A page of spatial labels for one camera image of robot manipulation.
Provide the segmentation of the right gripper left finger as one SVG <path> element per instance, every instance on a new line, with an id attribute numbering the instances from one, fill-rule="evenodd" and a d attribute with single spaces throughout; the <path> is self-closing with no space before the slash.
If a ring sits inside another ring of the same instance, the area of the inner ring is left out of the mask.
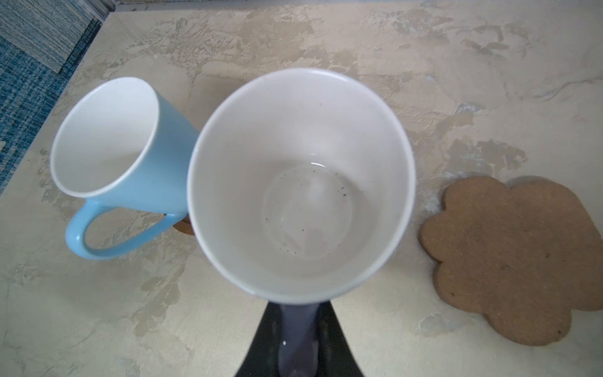
<path id="1" fill-rule="evenodd" d="M 235 377 L 279 377 L 282 313 L 280 306 L 268 303 L 254 339 Z"/>

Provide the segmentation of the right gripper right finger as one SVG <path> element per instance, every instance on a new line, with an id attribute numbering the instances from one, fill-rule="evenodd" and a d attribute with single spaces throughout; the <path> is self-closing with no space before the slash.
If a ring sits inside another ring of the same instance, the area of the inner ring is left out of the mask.
<path id="1" fill-rule="evenodd" d="M 346 341 L 342 327 L 330 302 L 321 303 L 317 311 L 317 376 L 363 377 Z"/>

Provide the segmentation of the brown round wooden coaster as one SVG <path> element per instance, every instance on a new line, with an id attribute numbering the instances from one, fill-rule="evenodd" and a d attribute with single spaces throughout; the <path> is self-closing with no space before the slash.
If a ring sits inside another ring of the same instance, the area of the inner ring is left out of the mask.
<path id="1" fill-rule="evenodd" d="M 173 228 L 186 235 L 195 235 L 190 217 L 188 215 L 186 215 L 181 221 L 175 223 Z"/>

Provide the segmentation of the purple mug white inside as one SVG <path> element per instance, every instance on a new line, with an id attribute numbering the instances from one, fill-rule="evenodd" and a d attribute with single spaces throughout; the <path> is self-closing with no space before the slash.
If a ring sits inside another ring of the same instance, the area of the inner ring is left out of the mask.
<path id="1" fill-rule="evenodd" d="M 380 96 L 337 72 L 292 68 L 217 107 L 194 148 L 187 193 L 213 266 L 276 305 L 279 374 L 314 376 L 318 308 L 392 256 L 411 218 L 416 167 Z"/>

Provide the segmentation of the cork flower shaped coaster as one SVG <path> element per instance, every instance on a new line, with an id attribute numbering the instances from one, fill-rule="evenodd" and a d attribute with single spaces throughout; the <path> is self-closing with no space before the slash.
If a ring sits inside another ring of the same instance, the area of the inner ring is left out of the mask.
<path id="1" fill-rule="evenodd" d="M 449 185 L 419 230 L 436 260 L 433 286 L 526 346 L 564 338 L 572 313 L 602 308 L 602 238 L 578 196 L 556 182 L 490 177 Z"/>

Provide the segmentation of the light blue mug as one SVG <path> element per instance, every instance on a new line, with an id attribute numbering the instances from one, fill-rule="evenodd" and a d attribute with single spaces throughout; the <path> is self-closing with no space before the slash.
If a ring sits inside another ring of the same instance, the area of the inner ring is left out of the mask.
<path id="1" fill-rule="evenodd" d="M 146 81 L 101 84 L 66 116 L 53 141 L 56 186 L 86 202 L 65 233 L 76 255 L 106 260 L 158 237 L 188 214 L 187 174 L 199 131 Z M 91 248 L 86 231 L 118 207 L 163 215 L 154 226 L 110 248 Z"/>

